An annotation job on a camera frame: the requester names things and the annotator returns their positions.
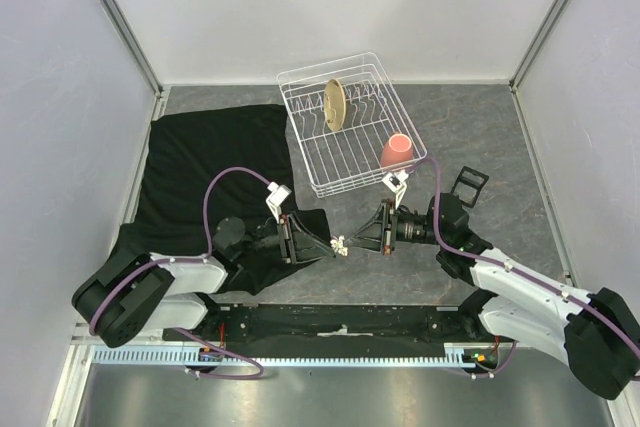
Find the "black garment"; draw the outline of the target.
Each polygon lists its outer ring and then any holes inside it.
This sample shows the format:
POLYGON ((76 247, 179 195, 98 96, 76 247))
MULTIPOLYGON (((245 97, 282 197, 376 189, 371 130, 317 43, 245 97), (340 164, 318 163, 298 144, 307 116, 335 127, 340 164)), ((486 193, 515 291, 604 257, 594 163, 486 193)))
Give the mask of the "black garment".
POLYGON ((227 217, 248 231, 274 218, 268 183, 294 186, 287 119, 284 106, 263 104, 153 122, 135 218, 120 227, 113 249, 197 256, 227 217))

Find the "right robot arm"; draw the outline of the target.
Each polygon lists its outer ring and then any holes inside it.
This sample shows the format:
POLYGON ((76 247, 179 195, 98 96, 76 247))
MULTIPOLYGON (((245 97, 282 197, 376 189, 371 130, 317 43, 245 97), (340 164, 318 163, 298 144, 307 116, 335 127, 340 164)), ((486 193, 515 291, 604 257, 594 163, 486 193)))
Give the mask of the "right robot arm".
POLYGON ((474 233, 464 203, 444 193, 424 214, 384 200, 346 246, 389 255, 398 243, 436 245, 436 260, 473 287, 458 315, 467 339, 506 337, 564 365, 587 389, 616 399, 639 378, 639 323, 606 287, 593 293, 546 277, 474 233))

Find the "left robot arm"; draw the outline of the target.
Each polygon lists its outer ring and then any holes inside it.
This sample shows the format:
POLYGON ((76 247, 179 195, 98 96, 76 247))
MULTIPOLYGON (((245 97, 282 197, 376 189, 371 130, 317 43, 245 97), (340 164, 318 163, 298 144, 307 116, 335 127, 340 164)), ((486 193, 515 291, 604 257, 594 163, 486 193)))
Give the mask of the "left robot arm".
POLYGON ((220 325, 211 295, 256 295, 340 249, 339 241, 308 227, 296 212, 269 218, 253 231, 240 218, 227 217, 212 245, 212 253, 198 256, 119 248, 77 288, 71 304, 90 334, 111 348, 144 331, 174 327, 208 340, 220 325))

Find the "silver flower brooch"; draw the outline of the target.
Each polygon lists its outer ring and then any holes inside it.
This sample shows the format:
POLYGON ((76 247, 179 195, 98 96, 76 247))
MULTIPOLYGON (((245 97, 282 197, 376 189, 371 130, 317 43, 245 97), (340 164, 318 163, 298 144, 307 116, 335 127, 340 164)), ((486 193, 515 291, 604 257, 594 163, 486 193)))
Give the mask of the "silver flower brooch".
POLYGON ((333 251, 340 256, 348 255, 348 246, 345 244, 346 239, 343 235, 333 237, 330 241, 333 251))

